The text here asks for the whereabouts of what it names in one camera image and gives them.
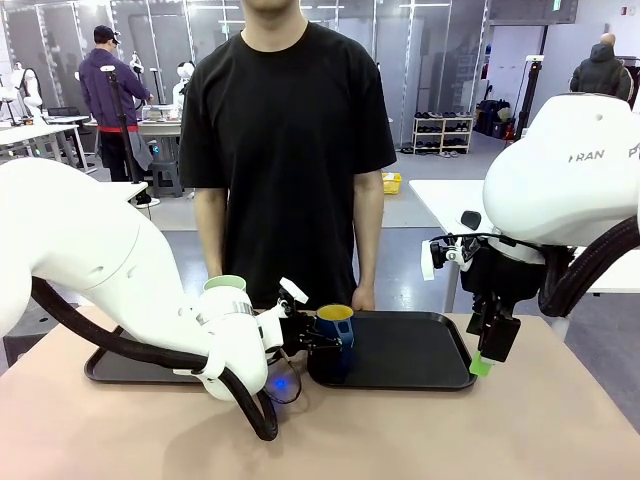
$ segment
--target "yellow box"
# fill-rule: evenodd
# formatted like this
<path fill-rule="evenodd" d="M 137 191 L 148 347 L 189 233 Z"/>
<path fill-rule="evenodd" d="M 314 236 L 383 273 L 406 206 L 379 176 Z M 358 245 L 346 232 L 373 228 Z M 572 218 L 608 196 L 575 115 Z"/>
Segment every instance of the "yellow box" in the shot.
<path fill-rule="evenodd" d="M 384 182 L 385 195 L 397 195 L 398 193 L 400 193 L 402 175 L 400 175 L 399 173 L 382 172 L 382 181 Z"/>

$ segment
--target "black corrugated tube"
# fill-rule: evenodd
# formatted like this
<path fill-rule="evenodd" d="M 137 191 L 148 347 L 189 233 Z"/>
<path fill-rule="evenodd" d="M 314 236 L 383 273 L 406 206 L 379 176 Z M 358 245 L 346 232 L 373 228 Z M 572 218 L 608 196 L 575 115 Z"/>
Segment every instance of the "black corrugated tube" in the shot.
<path fill-rule="evenodd" d="M 571 256 L 567 250 L 553 250 L 547 256 L 547 276 L 538 295 L 540 311 L 550 317 L 566 317 L 593 282 L 638 246 L 640 231 L 634 216 L 601 235 L 569 267 Z"/>
<path fill-rule="evenodd" d="M 139 362 L 153 363 L 161 367 L 202 371 L 207 357 L 136 342 L 109 332 L 69 305 L 45 280 L 32 277 L 31 296 L 58 322 L 85 340 L 123 357 Z M 233 394 L 240 409 L 261 440 L 271 441 L 278 436 L 278 419 L 271 400 L 264 391 L 258 392 L 262 412 L 249 395 L 244 384 L 228 368 L 218 379 Z"/>

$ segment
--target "stool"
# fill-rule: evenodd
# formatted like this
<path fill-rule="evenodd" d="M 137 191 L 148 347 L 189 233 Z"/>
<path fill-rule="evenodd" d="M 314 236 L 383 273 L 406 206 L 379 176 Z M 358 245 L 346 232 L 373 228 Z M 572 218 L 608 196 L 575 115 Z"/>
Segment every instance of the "stool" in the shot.
<path fill-rule="evenodd" d="M 25 312 L 17 325 L 2 339 L 7 366 L 11 367 L 16 363 L 21 355 L 27 353 L 56 325 L 58 322 L 39 306 Z"/>
<path fill-rule="evenodd" d="M 181 197 L 182 185 L 178 178 L 177 162 L 152 162 L 151 174 L 153 175 L 153 196 L 160 197 Z"/>

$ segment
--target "shoe rack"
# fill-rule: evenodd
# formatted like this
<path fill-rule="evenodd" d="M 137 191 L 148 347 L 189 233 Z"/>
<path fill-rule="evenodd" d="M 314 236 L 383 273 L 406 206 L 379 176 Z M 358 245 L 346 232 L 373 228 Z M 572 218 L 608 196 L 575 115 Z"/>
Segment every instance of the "shoe rack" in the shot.
<path fill-rule="evenodd" d="M 456 131 L 459 125 L 463 125 L 462 128 L 466 130 Z M 427 127 L 432 131 L 418 132 L 420 127 Z M 447 151 L 464 151 L 464 153 L 467 153 L 471 146 L 472 130 L 472 117 L 414 118 L 413 153 L 414 155 L 438 154 Z"/>

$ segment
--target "black puffer jacket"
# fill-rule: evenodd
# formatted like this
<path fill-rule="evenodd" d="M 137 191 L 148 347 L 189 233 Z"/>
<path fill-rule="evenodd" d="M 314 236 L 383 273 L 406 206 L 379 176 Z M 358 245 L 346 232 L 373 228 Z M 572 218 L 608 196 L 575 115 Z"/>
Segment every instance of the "black puffer jacket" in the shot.
<path fill-rule="evenodd" d="M 602 93 L 625 102 L 632 88 L 631 75 L 616 59 L 613 47 L 603 43 L 593 46 L 591 57 L 576 68 L 571 79 L 572 92 Z"/>

